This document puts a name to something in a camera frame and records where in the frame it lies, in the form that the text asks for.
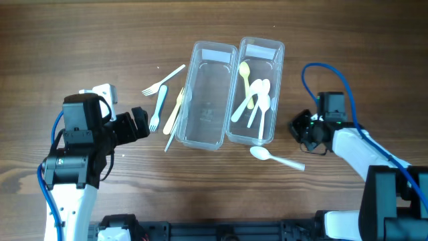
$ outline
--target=wooden table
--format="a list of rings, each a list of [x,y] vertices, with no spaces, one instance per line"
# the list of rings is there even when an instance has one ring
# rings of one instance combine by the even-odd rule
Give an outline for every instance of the wooden table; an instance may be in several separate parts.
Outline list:
[[[337,67],[370,134],[398,157],[428,164],[427,7],[422,1],[0,6],[0,240],[43,237],[46,207],[35,172],[65,96],[110,83],[118,90],[117,113],[135,106],[152,113],[156,97],[140,91],[189,64],[196,41],[238,46],[244,36],[286,45],[275,139],[266,147],[305,163],[306,171],[257,161],[248,146],[227,139],[216,152],[174,141],[164,153],[169,136],[159,131],[116,148],[92,220],[126,213],[140,221],[271,220],[358,209],[362,179],[334,154],[302,153],[287,130],[301,110],[315,111],[300,72],[308,62]],[[186,75],[168,83],[164,116]],[[309,69],[306,78],[314,92],[344,91],[327,70]]]

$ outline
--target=plastic tray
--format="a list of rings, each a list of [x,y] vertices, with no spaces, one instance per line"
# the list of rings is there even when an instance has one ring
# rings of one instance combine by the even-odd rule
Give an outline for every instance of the plastic tray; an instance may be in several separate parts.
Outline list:
[[[177,120],[176,139],[185,146],[217,150],[223,144],[236,60],[235,46],[195,44]]]
[[[245,99],[243,78],[238,74],[239,70],[236,69],[229,100],[231,108],[227,113],[226,134],[230,141],[247,145],[263,145],[270,143],[274,139],[284,53],[285,46],[282,42],[255,37],[245,37],[241,40],[237,66],[241,62],[247,62],[250,69],[248,78],[250,85],[257,79],[268,79],[270,81],[269,96],[272,102],[271,108],[265,114],[263,139],[258,139],[261,119],[260,109],[257,110],[250,128],[247,128],[247,124],[252,110],[248,108],[245,108],[241,118],[236,123],[231,122],[231,115]],[[255,104],[257,95],[253,96],[253,101]]]

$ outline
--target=blue cable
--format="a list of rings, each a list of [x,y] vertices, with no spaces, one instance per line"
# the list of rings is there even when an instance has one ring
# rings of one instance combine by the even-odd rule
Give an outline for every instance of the blue cable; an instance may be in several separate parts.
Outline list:
[[[55,142],[56,127],[58,126],[58,123],[61,120],[61,117],[63,115],[64,115],[64,112],[61,110],[61,112],[58,114],[58,117],[55,120],[55,123],[53,124],[52,132],[51,132],[51,145]],[[41,176],[41,164],[37,168],[37,179],[39,180],[41,192],[45,196],[46,202],[49,205],[49,208],[50,208],[51,213],[53,215],[53,218],[55,220],[56,231],[57,231],[57,239],[58,239],[58,241],[62,241],[62,227],[59,226],[59,225],[61,225],[60,213],[58,212],[56,205],[54,204],[54,201],[51,199],[51,197],[48,193],[48,190],[46,189],[46,183],[43,180],[43,177]]]
[[[56,209],[56,206],[54,205],[54,202],[52,201],[52,199],[51,199],[51,197],[50,197],[50,195],[48,193],[48,190],[46,189],[46,183],[43,180],[43,178],[41,177],[41,164],[37,168],[37,179],[39,180],[39,185],[40,185],[41,192],[45,196],[46,202],[49,205],[49,208],[51,209],[53,218],[55,220],[57,240],[58,241],[62,241],[62,226],[61,226],[62,223],[61,223],[61,218],[60,218],[58,210]]]
[[[61,119],[61,117],[63,116],[64,112],[61,110],[61,112],[58,114],[58,117],[55,120],[55,123],[53,124],[52,127],[52,132],[51,132],[51,145],[54,143],[55,141],[55,131],[56,131],[56,127],[58,126],[58,123]]]
[[[318,101],[315,98],[314,94],[312,94],[312,92],[309,90],[308,86],[306,85],[306,81],[305,81],[305,77],[304,77],[306,68],[311,67],[311,66],[319,66],[319,67],[327,68],[327,69],[333,71],[335,74],[337,74],[339,76],[340,80],[342,81],[343,85],[345,86],[346,92],[348,93],[349,101],[350,101],[350,107],[351,107],[351,111],[352,111],[352,120],[354,121],[354,125],[355,125],[355,128],[357,129],[358,133],[361,135],[361,137],[368,144],[370,144],[371,146],[373,146],[379,153],[381,153],[382,155],[384,155],[389,161],[391,161],[392,163],[394,163],[394,165],[396,165],[398,167],[398,169],[400,170],[400,172],[406,177],[407,181],[410,182],[410,184],[412,185],[412,188],[415,190],[416,194],[419,196],[419,198],[421,199],[423,205],[425,206],[425,209],[428,212],[428,200],[425,197],[425,195],[423,194],[422,190],[416,184],[416,181],[410,176],[409,172],[391,154],[387,153],[384,149],[380,148],[378,145],[376,145],[374,142],[372,142],[361,131],[360,125],[358,124],[357,117],[356,117],[356,108],[355,108],[354,96],[352,95],[352,91],[350,90],[349,84],[346,81],[345,76],[343,76],[342,73],[340,73],[336,68],[334,68],[331,65],[323,64],[323,63],[309,63],[309,64],[306,64],[304,66],[303,70],[302,70],[302,82],[303,82],[303,85],[305,86],[305,89],[309,92],[309,95],[312,97],[312,99],[314,99],[315,104],[318,104]]]

